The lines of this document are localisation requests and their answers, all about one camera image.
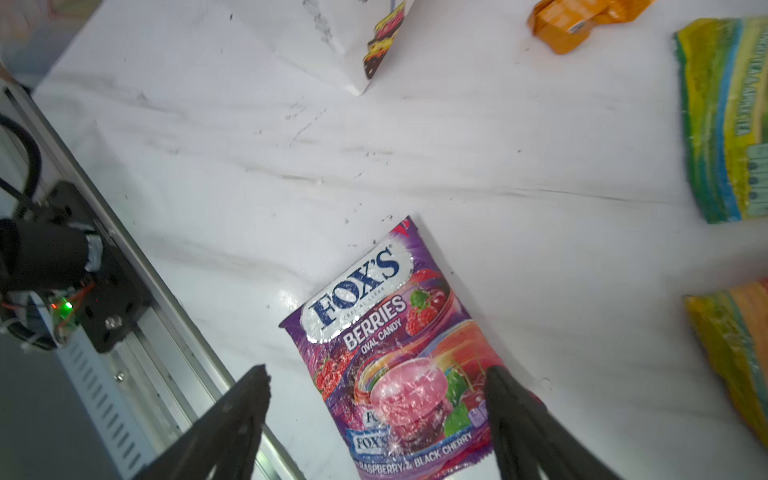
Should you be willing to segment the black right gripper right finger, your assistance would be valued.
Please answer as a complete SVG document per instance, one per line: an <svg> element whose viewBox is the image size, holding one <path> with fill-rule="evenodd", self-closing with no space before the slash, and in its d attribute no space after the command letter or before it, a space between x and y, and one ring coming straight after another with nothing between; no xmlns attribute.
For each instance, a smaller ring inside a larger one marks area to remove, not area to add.
<svg viewBox="0 0 768 480"><path fill-rule="evenodd" d="M503 366L486 372L484 395L503 479L615 479Z"/></svg>

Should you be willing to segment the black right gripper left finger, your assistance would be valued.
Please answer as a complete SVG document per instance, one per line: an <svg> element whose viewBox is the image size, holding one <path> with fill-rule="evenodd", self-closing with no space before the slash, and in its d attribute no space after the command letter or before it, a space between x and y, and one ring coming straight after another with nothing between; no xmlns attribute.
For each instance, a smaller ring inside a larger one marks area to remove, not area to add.
<svg viewBox="0 0 768 480"><path fill-rule="evenodd" d="M138 479L249 479L271 398L270 376L252 367Z"/></svg>

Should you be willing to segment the purple Fox's berries candy bag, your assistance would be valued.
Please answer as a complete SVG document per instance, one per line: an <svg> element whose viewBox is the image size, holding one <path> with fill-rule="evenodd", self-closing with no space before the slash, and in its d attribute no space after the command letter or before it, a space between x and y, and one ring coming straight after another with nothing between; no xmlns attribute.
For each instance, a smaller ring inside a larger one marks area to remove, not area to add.
<svg viewBox="0 0 768 480"><path fill-rule="evenodd" d="M289 315L288 333L363 479L442 479L492 450L501 357L403 219Z"/></svg>

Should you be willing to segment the orange Fox's fruits candy bag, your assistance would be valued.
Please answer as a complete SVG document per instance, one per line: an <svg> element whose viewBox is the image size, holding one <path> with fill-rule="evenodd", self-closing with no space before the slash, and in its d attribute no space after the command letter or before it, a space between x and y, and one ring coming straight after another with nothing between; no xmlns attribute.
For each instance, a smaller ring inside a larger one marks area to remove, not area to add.
<svg viewBox="0 0 768 480"><path fill-rule="evenodd" d="M683 298L713 370L745 423L767 443L767 280Z"/></svg>

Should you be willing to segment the white paper gift bag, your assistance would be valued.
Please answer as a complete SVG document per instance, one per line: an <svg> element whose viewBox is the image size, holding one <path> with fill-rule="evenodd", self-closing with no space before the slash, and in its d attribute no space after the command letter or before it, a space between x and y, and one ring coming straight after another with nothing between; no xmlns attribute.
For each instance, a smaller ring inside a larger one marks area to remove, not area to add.
<svg viewBox="0 0 768 480"><path fill-rule="evenodd" d="M278 57L359 96L413 3L391 0L241 0L229 8Z"/></svg>

